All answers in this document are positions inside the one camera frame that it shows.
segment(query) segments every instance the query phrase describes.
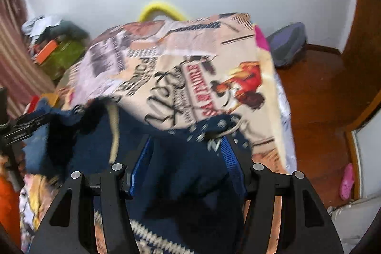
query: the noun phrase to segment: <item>wooden floor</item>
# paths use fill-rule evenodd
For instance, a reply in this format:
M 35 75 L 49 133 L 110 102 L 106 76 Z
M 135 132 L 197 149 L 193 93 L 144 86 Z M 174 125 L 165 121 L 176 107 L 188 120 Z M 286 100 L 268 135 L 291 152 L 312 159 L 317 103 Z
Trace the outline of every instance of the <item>wooden floor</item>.
M 372 100 L 373 89 L 345 68 L 340 55 L 308 50 L 291 68 L 278 70 L 291 106 L 298 170 L 309 178 L 324 205 L 339 197 L 350 162 L 344 127 Z

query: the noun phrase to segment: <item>orange fabric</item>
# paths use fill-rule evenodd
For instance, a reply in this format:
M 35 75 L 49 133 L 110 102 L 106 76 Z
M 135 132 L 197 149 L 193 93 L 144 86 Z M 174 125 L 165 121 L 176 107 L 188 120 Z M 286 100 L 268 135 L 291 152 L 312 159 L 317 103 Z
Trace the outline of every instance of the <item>orange fabric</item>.
M 21 248 L 19 195 L 12 184 L 0 176 L 0 222 L 17 247 Z
M 37 54 L 37 63 L 41 65 L 57 47 L 58 44 L 55 40 L 49 41 L 48 44 Z

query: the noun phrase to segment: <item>dark blue cloth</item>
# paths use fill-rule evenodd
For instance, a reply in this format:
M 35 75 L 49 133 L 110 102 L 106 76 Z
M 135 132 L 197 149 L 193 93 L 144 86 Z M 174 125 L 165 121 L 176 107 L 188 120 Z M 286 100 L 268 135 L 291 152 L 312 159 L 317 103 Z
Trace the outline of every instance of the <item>dark blue cloth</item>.
M 33 161 L 34 173 L 51 175 L 54 171 L 64 180 L 75 170 L 90 175 L 110 166 L 112 132 L 104 99 L 79 113 L 44 103 L 38 108 L 53 117 L 45 128 L 45 145 L 29 142 L 27 159 L 33 148 L 43 148 L 36 152 L 41 158 Z M 161 131 L 121 108 L 118 111 L 115 163 L 136 149 L 144 134 L 150 135 L 149 147 L 153 148 L 141 189 L 132 201 L 126 201 L 138 244 L 157 248 L 154 254 L 180 254 L 180 249 L 234 253 L 243 229 L 243 201 L 234 191 L 220 147 L 209 142 L 216 133 L 233 127 L 234 117 L 220 115 L 190 128 Z M 240 133 L 237 143 L 247 145 Z

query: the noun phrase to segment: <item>pink slipper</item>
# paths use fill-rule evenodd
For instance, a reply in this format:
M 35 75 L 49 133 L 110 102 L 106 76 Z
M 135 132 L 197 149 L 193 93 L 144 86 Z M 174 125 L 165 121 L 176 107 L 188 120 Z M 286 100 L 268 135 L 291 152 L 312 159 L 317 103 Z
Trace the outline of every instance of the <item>pink slipper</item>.
M 340 185 L 340 198 L 342 200 L 348 200 L 351 196 L 351 190 L 355 183 L 355 174 L 353 172 L 353 165 L 349 163 L 344 170 L 344 176 Z

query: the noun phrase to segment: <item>orange box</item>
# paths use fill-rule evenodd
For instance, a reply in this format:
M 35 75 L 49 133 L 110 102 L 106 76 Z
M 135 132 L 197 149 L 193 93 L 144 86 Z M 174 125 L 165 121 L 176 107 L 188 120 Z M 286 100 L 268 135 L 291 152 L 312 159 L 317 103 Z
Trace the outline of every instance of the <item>orange box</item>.
M 37 54 L 36 62 L 40 65 L 45 59 L 58 47 L 55 40 L 49 41 L 48 44 Z

